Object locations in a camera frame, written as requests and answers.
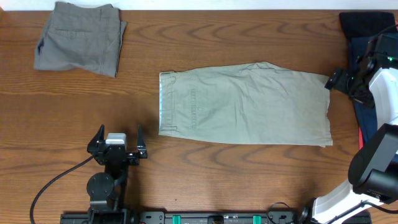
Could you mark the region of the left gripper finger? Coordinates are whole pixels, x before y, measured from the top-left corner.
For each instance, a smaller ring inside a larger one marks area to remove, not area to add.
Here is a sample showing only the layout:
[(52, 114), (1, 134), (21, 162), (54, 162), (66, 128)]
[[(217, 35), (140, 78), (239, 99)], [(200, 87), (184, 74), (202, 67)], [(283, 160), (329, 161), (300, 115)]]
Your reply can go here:
[(97, 153), (100, 150), (100, 146), (103, 145), (104, 142), (104, 125), (102, 124), (93, 139), (88, 143), (87, 152)]
[(144, 141), (144, 136), (142, 133), (141, 125), (138, 126), (138, 130), (137, 130), (137, 150), (138, 150), (140, 159), (148, 158), (147, 148), (146, 148), (146, 144)]

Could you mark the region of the khaki green shorts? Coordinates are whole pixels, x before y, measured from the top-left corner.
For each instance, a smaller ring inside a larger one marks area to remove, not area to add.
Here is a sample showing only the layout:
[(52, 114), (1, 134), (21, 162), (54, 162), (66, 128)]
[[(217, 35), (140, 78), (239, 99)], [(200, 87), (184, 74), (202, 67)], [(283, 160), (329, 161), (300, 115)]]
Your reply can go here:
[(159, 134), (224, 144), (330, 146), (327, 77), (269, 62), (159, 75)]

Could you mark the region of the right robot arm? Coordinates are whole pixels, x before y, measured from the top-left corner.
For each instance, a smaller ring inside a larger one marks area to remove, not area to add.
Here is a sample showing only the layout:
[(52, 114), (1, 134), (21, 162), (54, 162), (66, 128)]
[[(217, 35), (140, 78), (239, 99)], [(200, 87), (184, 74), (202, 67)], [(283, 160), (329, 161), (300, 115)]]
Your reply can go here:
[(374, 104), (377, 132), (353, 157), (348, 178), (304, 207), (298, 223), (370, 223), (366, 209), (397, 201), (397, 54), (373, 51), (361, 62), (349, 94)]

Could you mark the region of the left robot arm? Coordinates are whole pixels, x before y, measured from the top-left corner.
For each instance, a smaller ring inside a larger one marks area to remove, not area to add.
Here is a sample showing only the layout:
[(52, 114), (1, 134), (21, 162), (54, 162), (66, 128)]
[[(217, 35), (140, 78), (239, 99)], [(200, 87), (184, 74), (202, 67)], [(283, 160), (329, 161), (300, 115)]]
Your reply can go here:
[(124, 133), (109, 133), (104, 136), (102, 125), (88, 143), (87, 151), (104, 172), (93, 175), (86, 190), (90, 196), (88, 223), (139, 223), (135, 212), (124, 206), (129, 167), (138, 166), (148, 157), (142, 128), (137, 130), (137, 151), (127, 152)]

